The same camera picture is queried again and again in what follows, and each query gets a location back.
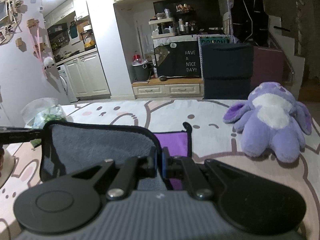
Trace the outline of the white kitchen cabinet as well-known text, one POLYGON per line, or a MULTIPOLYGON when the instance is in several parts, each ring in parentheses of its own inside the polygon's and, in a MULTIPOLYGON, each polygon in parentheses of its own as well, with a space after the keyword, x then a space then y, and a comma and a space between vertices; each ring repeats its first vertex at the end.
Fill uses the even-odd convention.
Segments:
POLYGON ((109 98, 106 76, 96 49, 84 51, 57 64, 65 93, 71 102, 109 98))

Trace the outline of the teal poster sign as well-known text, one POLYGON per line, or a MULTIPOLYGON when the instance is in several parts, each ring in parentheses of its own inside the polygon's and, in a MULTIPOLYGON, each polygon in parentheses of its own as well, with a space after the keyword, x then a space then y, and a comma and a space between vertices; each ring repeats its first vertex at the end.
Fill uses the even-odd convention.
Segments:
POLYGON ((231 42, 231 38, 228 35, 204 35, 198 36, 200 44, 208 44, 208 43, 219 43, 219 44, 228 44, 231 42))

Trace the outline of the tissue pack with plastic bag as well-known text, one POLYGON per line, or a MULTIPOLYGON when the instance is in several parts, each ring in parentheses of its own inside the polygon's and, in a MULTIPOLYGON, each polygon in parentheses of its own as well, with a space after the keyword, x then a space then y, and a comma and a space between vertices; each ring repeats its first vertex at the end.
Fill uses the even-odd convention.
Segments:
POLYGON ((25 128, 41 129, 49 121, 67 121, 67 116, 56 98, 39 98, 21 110, 25 128))

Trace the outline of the maroon panel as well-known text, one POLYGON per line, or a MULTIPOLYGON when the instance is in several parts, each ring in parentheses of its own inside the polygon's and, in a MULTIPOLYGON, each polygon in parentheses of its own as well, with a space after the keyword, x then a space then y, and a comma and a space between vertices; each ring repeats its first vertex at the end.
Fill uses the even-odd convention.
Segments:
POLYGON ((282 50, 253 47, 253 75, 251 77, 251 90, 263 82, 281 83, 285 54, 282 50))

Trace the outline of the purple plush bunny toy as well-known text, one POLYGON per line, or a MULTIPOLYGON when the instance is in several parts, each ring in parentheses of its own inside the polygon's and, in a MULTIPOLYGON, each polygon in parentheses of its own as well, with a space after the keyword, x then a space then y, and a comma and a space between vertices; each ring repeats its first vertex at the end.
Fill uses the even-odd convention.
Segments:
POLYGON ((223 122, 233 124, 241 134, 242 151, 250 158, 260 157, 267 149, 281 163, 293 163, 305 148, 312 120, 306 105, 277 82, 263 82, 227 110, 223 122))

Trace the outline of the purple and grey towel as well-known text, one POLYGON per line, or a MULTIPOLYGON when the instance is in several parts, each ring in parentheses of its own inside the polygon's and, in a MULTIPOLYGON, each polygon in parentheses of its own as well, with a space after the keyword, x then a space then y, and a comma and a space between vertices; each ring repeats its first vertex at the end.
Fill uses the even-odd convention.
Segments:
POLYGON ((192 156, 192 127, 184 122, 177 132, 152 133, 140 126, 77 124, 50 121, 43 128, 40 179, 42 182, 64 176, 113 159, 122 164, 130 157, 148 157, 157 148, 158 171, 155 178, 138 183, 138 189, 161 191, 178 189, 178 184, 162 177, 162 148, 171 156, 192 156))

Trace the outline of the grey trash bin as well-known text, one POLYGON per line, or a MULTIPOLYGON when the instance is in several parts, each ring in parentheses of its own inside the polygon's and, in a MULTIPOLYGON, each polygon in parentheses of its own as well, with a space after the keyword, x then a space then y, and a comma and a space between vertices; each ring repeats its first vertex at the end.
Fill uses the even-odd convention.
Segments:
POLYGON ((150 63, 147 59, 142 61, 133 61, 132 67, 135 71, 137 81, 147 81, 150 78, 150 63))

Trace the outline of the black hanging garment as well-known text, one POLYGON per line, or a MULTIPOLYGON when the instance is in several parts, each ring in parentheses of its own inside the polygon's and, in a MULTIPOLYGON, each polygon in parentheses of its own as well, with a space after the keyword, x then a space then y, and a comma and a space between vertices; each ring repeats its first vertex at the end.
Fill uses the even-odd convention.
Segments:
POLYGON ((233 35, 241 43, 268 46, 268 15, 263 0, 233 0, 231 17, 233 35))

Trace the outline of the black have a nice day cloth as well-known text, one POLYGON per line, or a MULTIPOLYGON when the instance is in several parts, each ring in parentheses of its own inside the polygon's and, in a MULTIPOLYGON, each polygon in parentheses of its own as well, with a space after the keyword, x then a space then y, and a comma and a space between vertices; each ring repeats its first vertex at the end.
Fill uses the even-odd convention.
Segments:
POLYGON ((199 44, 193 41, 174 41, 155 45, 158 77, 200 78, 199 44))

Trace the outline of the bunny pattern table cloth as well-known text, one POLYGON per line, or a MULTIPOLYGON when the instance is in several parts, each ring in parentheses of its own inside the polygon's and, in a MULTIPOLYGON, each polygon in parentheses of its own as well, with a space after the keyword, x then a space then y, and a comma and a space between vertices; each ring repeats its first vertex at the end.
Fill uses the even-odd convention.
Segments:
POLYGON ((286 184, 306 200, 300 229, 307 239, 319 239, 319 124, 311 119, 311 134, 296 162, 283 164, 272 152, 251 159, 244 154, 241 135, 223 116, 232 100, 150 100, 74 103, 63 106, 67 120, 81 124, 135 125, 155 133, 172 155, 207 158, 286 184))

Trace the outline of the white countertop shelf rack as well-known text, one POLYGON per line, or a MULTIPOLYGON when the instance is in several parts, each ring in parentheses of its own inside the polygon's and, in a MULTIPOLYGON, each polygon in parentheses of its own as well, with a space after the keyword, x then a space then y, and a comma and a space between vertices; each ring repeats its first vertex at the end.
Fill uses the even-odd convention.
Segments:
POLYGON ((175 29, 175 20, 171 18, 163 18, 160 20, 149 21, 149 26, 151 30, 151 38, 167 38, 174 37, 177 35, 175 29))

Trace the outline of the dark folded chair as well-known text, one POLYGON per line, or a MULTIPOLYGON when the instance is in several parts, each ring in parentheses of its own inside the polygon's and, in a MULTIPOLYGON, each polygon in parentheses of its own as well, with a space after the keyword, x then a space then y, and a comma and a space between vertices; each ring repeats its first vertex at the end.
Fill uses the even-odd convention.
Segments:
POLYGON ((207 43, 201 50, 204 98, 246 99, 253 74, 253 46, 207 43))

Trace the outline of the white drawer base cabinet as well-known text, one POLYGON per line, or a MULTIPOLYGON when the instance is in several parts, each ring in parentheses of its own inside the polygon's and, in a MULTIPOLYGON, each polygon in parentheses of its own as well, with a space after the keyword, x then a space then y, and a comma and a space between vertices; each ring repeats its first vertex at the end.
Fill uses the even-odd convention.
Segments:
POLYGON ((132 89, 136 98, 202 98, 204 85, 201 78, 172 78, 161 81, 135 82, 132 89))

